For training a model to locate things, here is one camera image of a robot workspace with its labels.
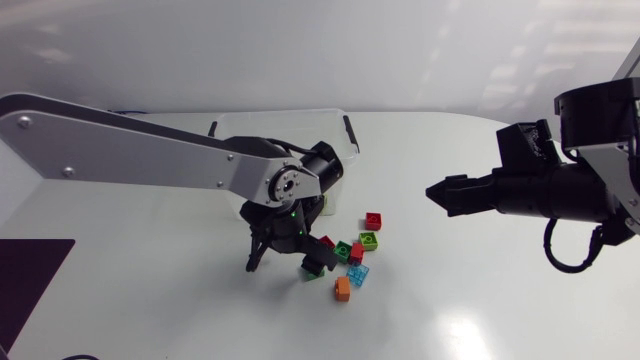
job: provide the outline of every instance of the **transparent blue block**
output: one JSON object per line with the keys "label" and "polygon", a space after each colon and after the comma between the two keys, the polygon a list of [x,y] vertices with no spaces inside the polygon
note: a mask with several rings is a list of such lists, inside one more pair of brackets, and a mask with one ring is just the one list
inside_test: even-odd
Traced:
{"label": "transparent blue block", "polygon": [[349,281],[356,286],[362,286],[364,278],[367,277],[368,273],[369,268],[364,265],[352,265],[349,267],[349,270],[347,270]]}

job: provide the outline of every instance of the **clear plastic bin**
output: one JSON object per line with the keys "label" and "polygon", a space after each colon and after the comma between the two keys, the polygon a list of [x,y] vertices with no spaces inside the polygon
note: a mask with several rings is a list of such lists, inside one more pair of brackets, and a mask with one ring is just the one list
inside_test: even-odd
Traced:
{"label": "clear plastic bin", "polygon": [[[324,141],[336,151],[344,167],[344,176],[349,174],[348,168],[356,162],[360,152],[348,116],[338,109],[222,114],[216,120],[213,135],[221,140],[233,136],[274,138],[303,148]],[[325,194],[321,215],[336,213],[342,182],[338,181]],[[246,200],[233,193],[227,196],[233,211],[238,214]]]}

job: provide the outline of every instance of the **red block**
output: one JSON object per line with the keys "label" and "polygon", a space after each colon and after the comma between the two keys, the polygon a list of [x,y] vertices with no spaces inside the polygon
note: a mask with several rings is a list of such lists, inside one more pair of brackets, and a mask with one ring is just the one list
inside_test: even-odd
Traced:
{"label": "red block", "polygon": [[327,245],[329,247],[329,249],[331,249],[331,250],[336,248],[336,244],[334,244],[333,241],[331,241],[331,239],[329,239],[328,236],[323,236],[318,241],[320,241],[321,243]]}
{"label": "red block", "polygon": [[364,228],[367,230],[378,231],[382,227],[382,215],[378,213],[367,213]]}
{"label": "red block", "polygon": [[364,257],[364,246],[361,243],[353,243],[351,247],[351,255],[349,255],[349,264],[362,264]]}

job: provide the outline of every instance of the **building block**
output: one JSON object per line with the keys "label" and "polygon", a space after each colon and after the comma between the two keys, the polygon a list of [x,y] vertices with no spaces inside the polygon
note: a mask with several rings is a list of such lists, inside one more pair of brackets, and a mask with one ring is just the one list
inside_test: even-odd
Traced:
{"label": "building block", "polygon": [[315,280],[319,277],[323,277],[324,276],[324,269],[322,269],[322,271],[320,272],[320,275],[315,276],[312,273],[307,271],[307,281],[311,281],[311,280]]}
{"label": "building block", "polygon": [[329,239],[328,236],[323,236],[318,241],[320,241],[321,243],[327,245],[329,247],[329,249],[331,249],[331,250],[336,248],[336,244],[334,244],[333,241],[331,241],[331,239]]}
{"label": "building block", "polygon": [[351,245],[338,241],[338,245],[333,249],[333,252],[338,255],[338,261],[343,264],[346,264],[349,261],[349,254],[351,254]]}
{"label": "building block", "polygon": [[349,278],[346,276],[339,276],[336,279],[336,300],[349,301],[351,295],[351,287],[349,286]]}
{"label": "building block", "polygon": [[363,257],[364,245],[361,243],[354,243],[351,247],[351,255],[349,255],[349,264],[362,264]]}
{"label": "building block", "polygon": [[360,233],[360,242],[365,251],[373,251],[378,248],[378,239],[375,233]]}
{"label": "building block", "polygon": [[349,270],[347,270],[349,281],[356,286],[362,286],[364,278],[367,277],[368,273],[369,268],[364,265],[352,265],[349,267]]}
{"label": "building block", "polygon": [[364,220],[364,228],[367,230],[378,231],[382,228],[382,215],[378,213],[367,213]]}

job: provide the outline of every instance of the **robotic arm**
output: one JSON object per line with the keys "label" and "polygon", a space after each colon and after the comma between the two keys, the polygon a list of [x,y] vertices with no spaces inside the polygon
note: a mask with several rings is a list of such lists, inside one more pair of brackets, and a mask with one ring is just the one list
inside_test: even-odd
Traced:
{"label": "robotic arm", "polygon": [[[248,201],[247,271],[264,252],[303,253],[302,267],[333,270],[336,255],[309,234],[324,194],[343,175],[334,150],[275,139],[218,140],[28,94],[0,99],[0,137],[46,179],[228,190]],[[304,156],[296,158],[293,152]]]}
{"label": "robotic arm", "polygon": [[[640,234],[639,99],[640,78],[563,93],[555,99],[555,113],[562,151],[573,163],[560,161],[546,120],[518,123],[497,132],[502,167],[479,179],[446,177],[426,195],[450,217],[495,209],[549,218],[547,258],[560,271],[584,271],[603,245]],[[553,256],[551,235],[558,219],[600,224],[582,264],[566,265]]]}

